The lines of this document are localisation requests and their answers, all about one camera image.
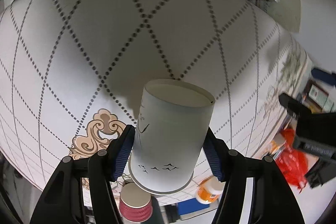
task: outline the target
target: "red bag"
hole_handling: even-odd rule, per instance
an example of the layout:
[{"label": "red bag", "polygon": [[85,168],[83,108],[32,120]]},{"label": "red bag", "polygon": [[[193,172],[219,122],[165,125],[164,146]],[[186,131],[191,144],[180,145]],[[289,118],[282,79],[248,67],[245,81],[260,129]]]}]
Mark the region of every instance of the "red bag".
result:
[{"label": "red bag", "polygon": [[286,139],[286,148],[275,162],[285,176],[288,184],[296,186],[301,193],[307,184],[305,174],[308,172],[308,160],[303,152],[291,147],[294,139],[293,129],[286,129],[281,134]]}]

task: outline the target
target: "dotted diamond pattern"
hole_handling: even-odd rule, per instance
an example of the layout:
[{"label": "dotted diamond pattern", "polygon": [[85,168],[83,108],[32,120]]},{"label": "dotted diamond pattern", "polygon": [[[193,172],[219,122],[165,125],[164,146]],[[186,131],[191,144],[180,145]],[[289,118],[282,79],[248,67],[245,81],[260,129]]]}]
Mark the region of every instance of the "dotted diamond pattern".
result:
[{"label": "dotted diamond pattern", "polygon": [[[17,0],[0,18],[0,148],[43,189],[95,112],[136,126],[143,85],[171,78],[209,90],[216,137],[249,156],[279,122],[263,105],[291,52],[305,62],[245,0]],[[191,183],[160,204],[192,198],[210,175],[201,152]]]}]

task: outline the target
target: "silver screw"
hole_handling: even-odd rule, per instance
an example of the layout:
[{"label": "silver screw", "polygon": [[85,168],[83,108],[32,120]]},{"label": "silver screw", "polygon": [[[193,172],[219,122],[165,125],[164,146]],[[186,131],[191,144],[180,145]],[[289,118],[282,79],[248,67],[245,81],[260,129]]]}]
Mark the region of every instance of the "silver screw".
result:
[{"label": "silver screw", "polygon": [[68,163],[69,161],[71,160],[71,157],[70,156],[66,156],[62,159],[62,161],[66,164]]},{"label": "silver screw", "polygon": [[237,156],[238,152],[236,150],[234,150],[234,149],[230,149],[229,150],[229,155],[231,155],[231,156]]},{"label": "silver screw", "polygon": [[273,161],[273,159],[270,156],[266,156],[264,159],[265,159],[266,162],[272,162]]},{"label": "silver screw", "polygon": [[107,151],[105,149],[98,151],[98,156],[105,156],[107,154]]}]

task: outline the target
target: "white paper cup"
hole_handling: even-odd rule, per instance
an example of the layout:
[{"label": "white paper cup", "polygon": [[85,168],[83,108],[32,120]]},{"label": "white paper cup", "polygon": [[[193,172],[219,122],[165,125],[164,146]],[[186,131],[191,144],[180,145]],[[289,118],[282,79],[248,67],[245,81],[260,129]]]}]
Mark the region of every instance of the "white paper cup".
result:
[{"label": "white paper cup", "polygon": [[195,85],[160,79],[142,93],[130,175],[155,194],[182,190],[192,178],[215,99]]}]

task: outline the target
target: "blue object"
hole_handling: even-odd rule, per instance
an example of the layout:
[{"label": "blue object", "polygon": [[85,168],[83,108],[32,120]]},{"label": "blue object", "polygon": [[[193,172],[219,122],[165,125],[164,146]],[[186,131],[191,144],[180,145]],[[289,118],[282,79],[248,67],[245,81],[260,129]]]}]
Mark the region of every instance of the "blue object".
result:
[{"label": "blue object", "polygon": [[311,70],[311,75],[328,85],[336,86],[336,73],[328,73],[318,68],[313,68]]},{"label": "blue object", "polygon": [[197,212],[205,208],[209,208],[209,207],[210,207],[210,204],[201,204],[196,200],[196,198],[182,201],[177,204],[177,210],[180,216],[193,213],[193,212]]}]

